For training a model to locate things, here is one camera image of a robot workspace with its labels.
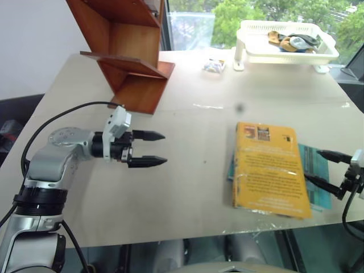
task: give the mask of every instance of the wooden shelf board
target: wooden shelf board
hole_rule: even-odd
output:
[[[158,23],[160,25],[162,25],[163,14],[164,14],[164,1],[161,0],[159,5],[159,14],[158,14]]]
[[[158,71],[155,67],[153,67],[152,65],[141,59],[121,57],[121,56],[110,56],[106,54],[85,52],[85,51],[81,51],[80,54],[95,59],[99,62],[107,63],[123,71],[143,74],[153,77],[168,78],[167,74]]]
[[[110,22],[81,0],[67,0],[67,4],[91,51],[108,53]]]
[[[159,39],[159,28],[112,23],[109,54],[142,59],[157,67]]]
[[[78,0],[83,1],[111,22],[160,27],[143,0]]]
[[[122,83],[129,73],[101,61],[98,61],[98,65],[100,66],[101,71],[104,74],[111,89],[114,93],[116,93],[120,89]]]
[[[128,111],[154,114],[175,64],[163,62],[161,66],[168,78],[127,75],[112,102],[125,105]]]

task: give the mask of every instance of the book cover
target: book cover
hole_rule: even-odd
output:
[[[298,144],[298,147],[300,150],[303,171],[322,177],[329,183],[329,164],[327,159],[319,155],[317,153],[318,149],[314,147],[303,144]],[[318,211],[331,209],[331,193],[312,184],[309,180],[306,180],[306,188],[312,209]]]
[[[233,205],[311,218],[294,129],[237,124]]]

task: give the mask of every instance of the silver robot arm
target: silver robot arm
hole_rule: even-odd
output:
[[[153,131],[126,132],[131,115],[117,107],[106,121],[104,132],[63,128],[30,161],[26,178],[14,197],[11,215],[0,245],[0,273],[30,267],[60,272],[64,264],[65,238],[57,234],[63,207],[81,161],[93,157],[127,163],[129,167],[152,167],[166,162],[157,156],[132,157],[134,139],[158,140]]]

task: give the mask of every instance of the white table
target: white table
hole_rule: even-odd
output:
[[[230,59],[229,51],[221,51]],[[231,206],[226,176],[238,121],[293,127],[298,141],[348,154],[363,147],[363,115],[330,75],[309,66],[246,64],[223,74],[202,71],[207,52],[161,52],[176,63],[154,115],[133,113],[132,129],[155,130],[157,142],[134,142],[134,155],[159,155],[168,163],[147,169],[93,159],[80,164],[68,193],[65,219],[81,246],[116,245],[236,232],[300,228],[341,222],[343,201],[313,218],[265,216]],[[0,169],[0,215],[19,190],[20,155],[30,135],[48,118],[88,101],[112,98],[95,61],[74,55],[64,65]],[[243,111],[236,106],[243,105]],[[101,131],[111,110],[90,106],[49,125],[28,158],[53,130],[77,126]],[[346,165],[330,163],[339,185]],[[355,198],[348,221],[363,219],[364,200]]]

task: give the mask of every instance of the window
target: window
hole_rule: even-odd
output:
[[[364,43],[364,0],[168,0],[173,50],[231,48],[244,19],[314,23],[347,64]]]

